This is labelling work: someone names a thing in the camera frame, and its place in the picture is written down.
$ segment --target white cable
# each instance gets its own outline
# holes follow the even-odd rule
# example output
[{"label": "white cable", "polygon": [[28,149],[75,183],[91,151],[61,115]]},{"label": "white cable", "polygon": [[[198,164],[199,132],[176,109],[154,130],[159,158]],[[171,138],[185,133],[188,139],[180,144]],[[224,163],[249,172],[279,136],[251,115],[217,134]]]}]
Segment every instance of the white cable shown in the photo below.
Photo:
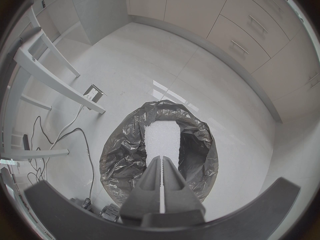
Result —
[{"label": "white cable", "polygon": [[[51,150],[51,149],[54,147],[54,145],[55,145],[56,142],[58,141],[58,139],[59,139],[60,135],[62,134],[62,132],[63,132],[65,129],[67,129],[70,125],[72,125],[72,124],[74,123],[74,121],[77,119],[77,117],[78,117],[78,115],[79,115],[82,107],[83,107],[83,105],[81,105],[81,106],[79,107],[79,110],[78,110],[75,118],[72,120],[72,122],[68,123],[65,127],[62,128],[62,130],[59,132],[56,140],[54,141],[54,143],[52,144],[52,146],[50,147],[49,150]],[[47,162],[46,162],[45,165],[44,165],[44,167],[45,167],[45,179],[46,179],[46,180],[47,180],[47,163],[48,163],[49,159],[50,159],[50,157],[48,158]]]}]

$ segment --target trash bin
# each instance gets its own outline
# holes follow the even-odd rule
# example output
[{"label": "trash bin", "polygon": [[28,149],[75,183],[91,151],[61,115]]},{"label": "trash bin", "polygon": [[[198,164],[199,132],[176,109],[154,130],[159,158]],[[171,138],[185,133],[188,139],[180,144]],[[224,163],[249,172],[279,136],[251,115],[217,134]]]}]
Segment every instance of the trash bin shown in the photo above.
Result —
[{"label": "trash bin", "polygon": [[215,141],[205,122],[185,106],[169,100],[146,102],[127,115],[110,135],[99,165],[104,189],[119,206],[129,196],[146,170],[145,127],[157,120],[175,120],[179,125],[178,170],[203,202],[218,173]]}]

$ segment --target metal handle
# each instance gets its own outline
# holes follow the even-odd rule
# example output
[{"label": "metal handle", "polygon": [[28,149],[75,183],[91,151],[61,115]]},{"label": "metal handle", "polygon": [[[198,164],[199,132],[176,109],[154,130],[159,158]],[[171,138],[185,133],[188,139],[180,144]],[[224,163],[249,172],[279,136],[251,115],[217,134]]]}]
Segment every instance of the metal handle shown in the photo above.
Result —
[{"label": "metal handle", "polygon": [[280,8],[280,6],[278,6],[278,4],[277,4],[274,0],[271,0],[271,1],[274,2],[274,4],[280,9],[280,11],[284,12],[284,11]]},{"label": "metal handle", "polygon": [[241,50],[243,50],[246,54],[249,54],[244,48],[242,48],[240,45],[238,45],[235,41],[231,40],[236,46],[238,46]]},{"label": "metal handle", "polygon": [[265,27],[264,26],[262,26],[254,17],[252,17],[251,15],[249,15],[249,17],[251,18],[251,19],[253,19],[255,22],[257,22],[258,24],[259,24],[259,26],[260,27],[262,27],[263,28],[263,30],[264,31],[266,31],[267,33],[268,33],[268,31],[265,29]]},{"label": "metal handle", "polygon": [[319,73],[316,73],[314,77],[311,77],[311,78],[309,79],[309,82],[312,81],[313,79],[315,79],[318,75],[319,75]]},{"label": "metal handle", "polygon": [[318,83],[320,83],[320,81],[318,81],[316,84],[312,85],[310,89],[312,89],[313,87],[315,87]]}]

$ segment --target white floor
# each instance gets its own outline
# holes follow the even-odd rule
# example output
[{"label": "white floor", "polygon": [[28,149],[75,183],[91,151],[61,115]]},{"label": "white floor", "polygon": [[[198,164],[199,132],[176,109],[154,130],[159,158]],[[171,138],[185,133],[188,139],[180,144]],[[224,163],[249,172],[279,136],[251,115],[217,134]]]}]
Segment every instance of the white floor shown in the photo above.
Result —
[{"label": "white floor", "polygon": [[[203,202],[206,220],[226,215],[257,197],[270,164],[275,122],[254,91],[218,58],[179,36],[137,23],[118,29],[94,46],[62,39],[57,48],[81,76],[75,78],[51,53],[43,62],[45,67],[81,93],[95,84],[106,94],[98,102],[106,109],[104,114],[84,108],[65,131],[81,127],[86,133],[95,168],[91,200],[96,210],[112,202],[100,183],[103,145],[126,115],[145,102],[161,99],[185,104],[209,125],[215,139],[219,171]],[[36,79],[30,81],[25,94],[52,105],[48,112],[21,102],[15,130],[29,138],[38,115],[54,140],[79,108]],[[38,146],[50,147],[37,123],[34,149]],[[68,148],[70,154],[50,158],[49,183],[67,198],[85,199],[92,172],[81,132],[66,137],[55,148]]]}]

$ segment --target white foam block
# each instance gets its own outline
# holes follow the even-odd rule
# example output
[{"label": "white foam block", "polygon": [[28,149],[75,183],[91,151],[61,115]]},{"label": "white foam block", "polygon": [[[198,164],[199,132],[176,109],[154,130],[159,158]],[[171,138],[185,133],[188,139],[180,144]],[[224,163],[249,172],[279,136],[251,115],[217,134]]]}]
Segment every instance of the white foam block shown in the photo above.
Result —
[{"label": "white foam block", "polygon": [[155,121],[146,126],[146,165],[148,166],[154,157],[166,156],[171,159],[178,168],[180,148],[180,127],[176,121]]}]

